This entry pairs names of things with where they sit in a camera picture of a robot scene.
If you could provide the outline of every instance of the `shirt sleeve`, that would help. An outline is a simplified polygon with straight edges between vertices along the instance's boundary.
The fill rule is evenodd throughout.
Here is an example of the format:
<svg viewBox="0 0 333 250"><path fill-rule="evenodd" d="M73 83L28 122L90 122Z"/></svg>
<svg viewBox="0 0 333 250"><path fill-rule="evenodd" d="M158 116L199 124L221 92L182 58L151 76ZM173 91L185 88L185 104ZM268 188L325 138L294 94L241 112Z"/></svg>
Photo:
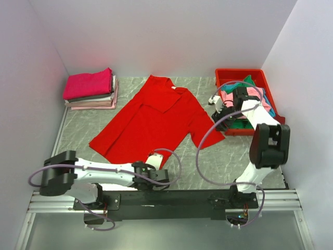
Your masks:
<svg viewBox="0 0 333 250"><path fill-rule="evenodd" d="M200 106L193 120L189 124L189 132L196 147L199 146L203 136L214 125L213 121L209 118L207 112ZM217 142L225 139L224 135L215 129L210 133L203 143L201 149L214 145Z"/></svg>

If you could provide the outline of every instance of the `pink folded shirt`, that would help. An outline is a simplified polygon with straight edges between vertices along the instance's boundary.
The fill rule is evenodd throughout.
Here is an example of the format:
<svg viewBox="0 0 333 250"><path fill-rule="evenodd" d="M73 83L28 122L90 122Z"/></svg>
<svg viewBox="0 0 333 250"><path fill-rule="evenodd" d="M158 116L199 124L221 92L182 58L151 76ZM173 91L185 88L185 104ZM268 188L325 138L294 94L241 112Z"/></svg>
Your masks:
<svg viewBox="0 0 333 250"><path fill-rule="evenodd" d="M263 95L263 90L262 88L258 88L260 93ZM257 96L260 98L260 95L259 93L257 92L257 90L253 87L247 87L246 88L247 92L248 92L248 95L254 95L254 96ZM232 107L234 104L233 102L227 102L227 101L233 101L234 100L234 97L233 97L233 94L230 93L230 94L227 94L225 91L221 91L221 97L222 97L222 101L224 103L225 106L227 107ZM265 110L268 112L271 110L271 106L266 102L266 100L264 98L262 98L262 102L261 102L262 106L265 108ZM242 117L239 117L239 119L246 119L245 116L242 116Z"/></svg>
<svg viewBox="0 0 333 250"><path fill-rule="evenodd" d="M111 92L111 79L110 68L94 74L83 73L70 76L62 95L63 99L108 94Z"/></svg>

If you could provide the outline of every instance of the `table surface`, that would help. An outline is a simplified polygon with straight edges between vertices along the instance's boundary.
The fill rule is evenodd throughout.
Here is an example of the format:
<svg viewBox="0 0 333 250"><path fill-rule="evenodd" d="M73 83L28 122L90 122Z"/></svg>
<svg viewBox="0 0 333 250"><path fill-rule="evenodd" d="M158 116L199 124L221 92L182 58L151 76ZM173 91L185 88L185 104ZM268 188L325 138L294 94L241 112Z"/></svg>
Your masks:
<svg viewBox="0 0 333 250"><path fill-rule="evenodd" d="M119 78L117 107L114 110L69 110L66 113L55 154L66 150L75 150L77 157L95 162L108 161L91 149L88 143L109 123L140 90L147 78ZM216 91L215 78L177 77L171 78L176 86L188 88L209 116L214 107L208 105L208 98ZM205 148L199 154L199 167L210 180L227 183L238 178L249 163L251 136L228 136L223 141ZM196 147L188 134L176 149L180 156L183 173L180 180L169 190L219 189L222 187L203 180L195 166ZM169 170L172 180L178 172L177 160L171 156L163 167ZM281 169L269 174L262 184L266 189L284 189L285 180Z"/></svg>

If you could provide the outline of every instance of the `black mounting plate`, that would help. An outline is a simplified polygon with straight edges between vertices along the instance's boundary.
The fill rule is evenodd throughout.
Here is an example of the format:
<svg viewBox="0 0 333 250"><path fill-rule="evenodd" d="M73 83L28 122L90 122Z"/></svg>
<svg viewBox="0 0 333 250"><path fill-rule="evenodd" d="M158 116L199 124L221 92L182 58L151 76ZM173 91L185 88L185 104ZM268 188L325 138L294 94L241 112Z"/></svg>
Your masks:
<svg viewBox="0 0 333 250"><path fill-rule="evenodd" d="M226 209L243 209L229 202L230 190L103 191L108 217L114 221L135 219L211 218L225 220ZM258 208L258 201L248 201ZM74 203L74 210L83 208Z"/></svg>

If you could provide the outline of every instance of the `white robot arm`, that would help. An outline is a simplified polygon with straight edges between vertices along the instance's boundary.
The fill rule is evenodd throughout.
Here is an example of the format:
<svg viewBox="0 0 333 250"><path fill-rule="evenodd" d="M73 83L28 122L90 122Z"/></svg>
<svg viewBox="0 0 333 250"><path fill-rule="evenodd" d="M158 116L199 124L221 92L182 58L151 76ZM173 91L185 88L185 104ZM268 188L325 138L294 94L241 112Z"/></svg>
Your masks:
<svg viewBox="0 0 333 250"><path fill-rule="evenodd" d="M287 125L281 125L259 103L255 96L248 96L245 87L238 87L233 92L234 106L226 107L220 96L209 99L210 105L215 105L216 112L212 115L215 122L223 116L238 110L248 110L259 104L256 109L243 111L255 128L252 144L250 147L250 162L243 174L236 182L251 182L257 185L272 171L284 164L288 158L290 129ZM226 130L237 117L230 117L220 126L220 130ZM253 193L254 185L238 184L238 192Z"/></svg>
<svg viewBox="0 0 333 250"><path fill-rule="evenodd" d="M51 168L44 171L40 194L45 196L66 194L79 199L83 204L93 205L92 203L97 202L102 197L99 183L130 187L129 190L150 190L153 186L158 185L136 178L130 173L138 173L158 182L169 182L168 171L159 170L162 159L162 155L154 153L148 157L145 163L139 161L133 164L104 164L76 158L75 151L66 151L46 160L44 165L71 164L84 166L86 169ZM116 171L103 171L102 169L116 169Z"/></svg>

